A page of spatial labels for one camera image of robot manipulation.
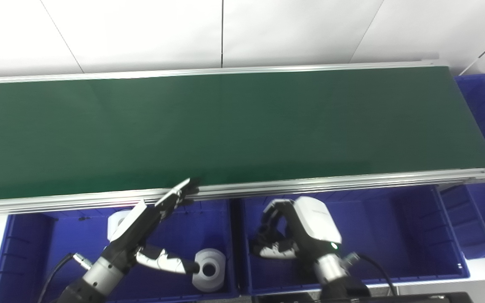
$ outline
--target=white spool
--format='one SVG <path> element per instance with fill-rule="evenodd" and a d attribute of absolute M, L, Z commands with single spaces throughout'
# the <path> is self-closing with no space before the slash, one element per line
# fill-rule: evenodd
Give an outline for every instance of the white spool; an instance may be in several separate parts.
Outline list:
<path fill-rule="evenodd" d="M 215 292 L 224 285 L 226 256 L 216 249 L 203 249 L 196 253 L 196 263 L 200 272 L 192 276 L 192 284 L 202 292 Z M 214 268 L 212 275 L 203 272 L 204 268 Z"/>
<path fill-rule="evenodd" d="M 108 240 L 112 240 L 112 236 L 115 233 L 115 230 L 123 222 L 123 220 L 127 217 L 128 213 L 130 212 L 130 209 L 125 209 L 125 210 L 120 210 L 117 211 L 117 213 L 112 213 L 108 217 Z"/>

